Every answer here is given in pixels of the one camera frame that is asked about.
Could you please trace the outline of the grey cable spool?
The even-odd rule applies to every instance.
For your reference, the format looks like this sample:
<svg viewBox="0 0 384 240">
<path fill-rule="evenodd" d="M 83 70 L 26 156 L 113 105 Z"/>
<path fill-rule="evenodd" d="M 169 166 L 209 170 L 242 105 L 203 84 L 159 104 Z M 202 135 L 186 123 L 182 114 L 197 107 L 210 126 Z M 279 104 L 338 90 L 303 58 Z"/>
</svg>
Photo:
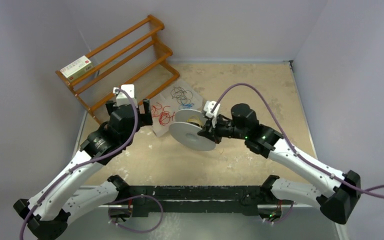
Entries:
<svg viewBox="0 0 384 240">
<path fill-rule="evenodd" d="M 180 144 L 195 151 L 212 151 L 216 144 L 199 136 L 206 122 L 204 115 L 195 109 L 181 109 L 175 114 L 174 121 L 169 126 L 169 133 Z"/>
</svg>

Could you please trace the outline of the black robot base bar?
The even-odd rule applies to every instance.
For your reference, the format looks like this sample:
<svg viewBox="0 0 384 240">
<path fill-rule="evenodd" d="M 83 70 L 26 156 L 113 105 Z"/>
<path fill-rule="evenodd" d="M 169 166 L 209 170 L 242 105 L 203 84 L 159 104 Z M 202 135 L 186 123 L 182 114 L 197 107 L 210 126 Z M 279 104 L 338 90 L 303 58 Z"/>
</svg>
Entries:
<svg viewBox="0 0 384 240">
<path fill-rule="evenodd" d="M 278 219 L 282 201 L 269 193 L 272 179 L 263 185 L 187 186 L 187 185 L 129 185 L 120 176 L 110 176 L 107 181 L 115 185 L 115 204 L 128 204 L 133 217 L 147 217 L 150 213 L 217 213 L 259 216 Z"/>
</svg>

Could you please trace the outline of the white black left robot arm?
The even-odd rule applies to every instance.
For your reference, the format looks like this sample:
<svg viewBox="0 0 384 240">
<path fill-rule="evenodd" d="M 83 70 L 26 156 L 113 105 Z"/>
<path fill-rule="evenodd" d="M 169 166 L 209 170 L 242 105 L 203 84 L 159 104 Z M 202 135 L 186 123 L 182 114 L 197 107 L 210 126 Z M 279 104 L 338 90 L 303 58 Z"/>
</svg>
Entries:
<svg viewBox="0 0 384 240">
<path fill-rule="evenodd" d="M 90 133 L 67 166 L 39 193 L 13 204 L 23 219 L 18 238 L 29 230 L 38 240 L 56 240 L 78 218 L 101 205 L 122 205 L 133 197 L 130 186 L 118 175 L 76 195 L 93 174 L 132 144 L 135 133 L 153 123 L 149 99 L 142 102 L 144 112 L 133 101 L 107 102 L 110 119 Z"/>
</svg>

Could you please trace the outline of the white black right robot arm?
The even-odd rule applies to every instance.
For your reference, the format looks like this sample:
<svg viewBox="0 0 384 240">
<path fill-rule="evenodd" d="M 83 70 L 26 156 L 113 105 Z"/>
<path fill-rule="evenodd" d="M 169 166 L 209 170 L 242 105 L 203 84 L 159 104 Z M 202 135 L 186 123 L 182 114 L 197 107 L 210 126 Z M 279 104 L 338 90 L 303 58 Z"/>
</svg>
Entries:
<svg viewBox="0 0 384 240">
<path fill-rule="evenodd" d="M 198 132 L 199 136 L 215 144 L 222 138 L 243 140 L 252 153 L 287 167 L 308 182 L 292 182 L 271 175 L 261 187 L 260 196 L 264 202 L 294 201 L 318 208 L 332 222 L 347 223 L 361 197 L 355 189 L 361 186 L 358 173 L 335 169 L 303 152 L 284 134 L 259 123 L 248 104 L 234 105 L 231 119 L 219 114 L 218 110 L 215 101 L 205 103 L 202 114 L 206 122 Z"/>
</svg>

